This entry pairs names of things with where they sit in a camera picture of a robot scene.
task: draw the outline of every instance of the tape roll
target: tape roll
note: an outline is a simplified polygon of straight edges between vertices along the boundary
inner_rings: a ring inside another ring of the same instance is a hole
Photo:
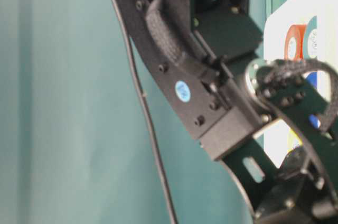
[[[287,32],[284,47],[284,59],[299,60],[303,58],[303,39],[306,25],[292,25]]]
[[[317,17],[313,17],[305,31],[303,40],[303,56],[304,59],[317,58]]]

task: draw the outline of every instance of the bolt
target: bolt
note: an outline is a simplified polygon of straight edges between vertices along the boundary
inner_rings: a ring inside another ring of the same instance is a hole
[[[163,63],[163,64],[160,64],[158,66],[158,69],[159,69],[160,72],[166,73],[168,71],[168,69],[169,69],[169,66],[168,66],[167,63]]]
[[[266,115],[266,114],[260,115],[260,118],[262,119],[263,123],[268,123],[271,120],[271,117],[269,115]]]
[[[285,201],[285,206],[288,208],[288,209],[291,209],[292,207],[295,206],[295,202],[292,200],[292,199],[288,199]]]
[[[216,101],[212,101],[212,102],[209,104],[209,108],[212,109],[212,110],[218,110],[219,104],[218,104]]]
[[[205,120],[203,116],[199,116],[195,119],[195,125],[202,126],[204,124]]]
[[[233,7],[231,8],[231,11],[232,11],[234,14],[239,14],[239,8],[238,8],[238,7],[233,6]]]
[[[306,96],[306,93],[304,91],[297,92],[295,94],[295,100],[296,101],[302,101]]]
[[[318,190],[321,190],[324,187],[325,184],[325,180],[324,178],[322,178],[321,176],[318,178],[318,180],[316,181],[316,188]]]
[[[263,91],[263,94],[266,98],[272,98],[273,96],[276,95],[276,90],[274,88],[267,88]]]
[[[145,6],[145,2],[144,1],[137,1],[136,2],[136,8],[137,8],[137,10],[142,11],[143,8],[144,8],[144,6]]]
[[[255,213],[256,219],[259,219],[261,217],[262,213],[260,211]]]
[[[194,26],[198,27],[200,25],[200,21],[197,18],[194,18]]]
[[[294,83],[297,87],[300,87],[304,84],[304,79],[298,75],[294,78]]]
[[[294,99],[292,97],[284,97],[281,101],[280,101],[280,105],[282,107],[289,107],[294,103]]]

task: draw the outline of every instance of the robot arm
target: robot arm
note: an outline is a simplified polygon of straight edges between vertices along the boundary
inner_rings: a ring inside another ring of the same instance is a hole
[[[116,1],[144,64],[191,137],[232,175],[254,222],[336,223],[338,105],[301,76],[329,72],[336,96],[335,72],[258,58],[248,0]],[[279,118],[304,145],[277,169],[254,137]]]

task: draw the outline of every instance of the black wire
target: black wire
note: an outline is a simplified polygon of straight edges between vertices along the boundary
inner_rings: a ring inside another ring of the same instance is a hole
[[[134,85],[137,91],[137,95],[140,101],[140,104],[142,106],[142,110],[143,110],[143,114],[146,120],[146,124],[148,127],[148,131],[149,131],[149,135],[150,135],[150,139],[151,139],[151,144],[152,144],[152,149],[153,149],[153,154],[155,157],[155,163],[156,163],[156,167],[157,167],[157,171],[158,171],[158,175],[159,178],[161,180],[161,185],[162,185],[162,189],[164,192],[164,197],[165,197],[165,201],[166,201],[166,206],[167,206],[167,210],[168,210],[168,214],[170,217],[170,221],[172,224],[177,224],[177,216],[176,216],[176,212],[174,209],[174,204],[172,201],[172,197],[171,197],[171,193],[170,193],[170,189],[169,189],[169,184],[165,175],[165,170],[164,170],[164,166],[163,166],[163,162],[162,162],[162,158],[161,158],[161,154],[159,152],[159,147],[158,147],[158,142],[157,142],[157,138],[156,138],[156,134],[155,134],[155,129],[154,129],[154,124],[152,121],[152,117],[150,115],[149,112],[149,107],[146,101],[146,95],[143,92],[142,89],[142,85],[137,73],[137,68],[136,68],[136,63],[135,63],[135,58],[134,58],[134,53],[133,53],[133,48],[132,45],[130,43],[130,38],[129,38],[129,34],[125,25],[125,22],[123,20],[121,11],[117,5],[117,1],[116,0],[111,0],[112,4],[114,6],[114,9],[116,11],[116,15],[117,18],[119,20],[120,26],[121,26],[121,30],[122,30],[122,34],[123,34],[123,38],[124,38],[124,43],[127,49],[127,54],[128,54],[128,60],[129,60],[129,67],[130,67],[130,72],[132,74],[132,78],[134,81]]]

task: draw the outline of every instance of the blue tape roll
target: blue tape roll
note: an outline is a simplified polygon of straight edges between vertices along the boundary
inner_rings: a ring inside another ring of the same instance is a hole
[[[304,59],[317,58],[317,16],[313,17],[306,27],[303,39],[303,56]]]

